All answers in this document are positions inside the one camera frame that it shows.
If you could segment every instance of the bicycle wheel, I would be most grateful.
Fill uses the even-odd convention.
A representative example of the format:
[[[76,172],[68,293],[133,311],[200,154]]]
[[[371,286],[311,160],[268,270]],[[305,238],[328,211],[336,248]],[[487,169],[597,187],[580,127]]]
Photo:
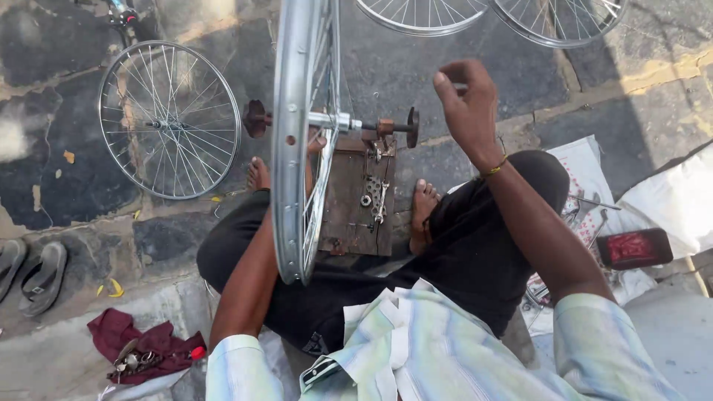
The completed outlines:
[[[495,13],[522,37],[547,47],[584,46],[611,31],[627,0],[491,0]]]
[[[444,36],[468,28],[488,10],[485,0],[356,0],[377,24],[410,36]]]
[[[283,0],[272,114],[271,205],[279,273],[287,284],[300,279],[306,285],[314,266],[339,134],[339,71],[339,0]],[[312,140],[323,136],[327,144],[314,176],[308,176],[314,110],[323,113],[323,121]]]
[[[161,198],[211,191],[240,147],[240,114],[223,76],[205,57],[166,41],[118,55],[101,83],[99,120],[124,174]]]

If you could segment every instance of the wooden board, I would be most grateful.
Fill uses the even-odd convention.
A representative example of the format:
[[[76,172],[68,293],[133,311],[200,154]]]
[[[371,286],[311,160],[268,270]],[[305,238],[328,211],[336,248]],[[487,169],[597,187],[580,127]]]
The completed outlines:
[[[396,157],[383,156],[379,164],[370,158],[366,170],[366,174],[389,182],[384,201],[386,216],[384,222],[379,225],[371,216],[371,206],[364,207],[359,203],[359,199],[367,194],[364,177],[365,153],[358,151],[363,148],[361,143],[359,140],[342,137],[332,156],[322,229],[319,233],[319,250],[327,250],[332,255],[358,253],[391,256]],[[374,224],[373,233],[365,227],[369,224]]]

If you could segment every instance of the black pants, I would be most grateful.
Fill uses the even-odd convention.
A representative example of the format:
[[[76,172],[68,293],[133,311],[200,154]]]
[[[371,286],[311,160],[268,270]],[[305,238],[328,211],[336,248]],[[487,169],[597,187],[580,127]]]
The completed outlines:
[[[558,213],[569,175],[552,155],[523,151],[508,160]],[[255,191],[224,217],[198,251],[200,275],[222,293],[270,205],[269,191]],[[419,278],[487,323],[500,337],[520,303],[533,270],[510,237],[482,180],[444,196],[429,218],[433,243],[385,278],[317,263],[311,283],[275,283],[265,325],[303,351],[321,355],[342,348],[342,308],[370,303],[384,288],[410,288]]]

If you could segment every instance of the striped shirt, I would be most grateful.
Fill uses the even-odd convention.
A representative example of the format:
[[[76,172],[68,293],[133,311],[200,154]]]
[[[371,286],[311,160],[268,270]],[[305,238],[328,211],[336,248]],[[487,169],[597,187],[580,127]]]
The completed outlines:
[[[684,400],[624,310],[597,295],[569,295],[555,307],[558,375],[526,369],[485,323],[425,280],[346,307],[344,320],[344,349],[300,375],[300,400]],[[248,335],[217,345],[206,380],[208,401],[283,400]]]

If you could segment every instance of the shirt sleeve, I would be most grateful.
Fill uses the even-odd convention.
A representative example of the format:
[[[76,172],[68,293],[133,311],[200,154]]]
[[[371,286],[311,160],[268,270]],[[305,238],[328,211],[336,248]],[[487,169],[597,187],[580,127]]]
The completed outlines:
[[[572,294],[555,307],[557,373],[597,400],[685,400],[654,366],[629,315],[593,294]]]
[[[282,383],[267,364],[257,338],[231,335],[208,358],[205,399],[210,401],[282,401]]]

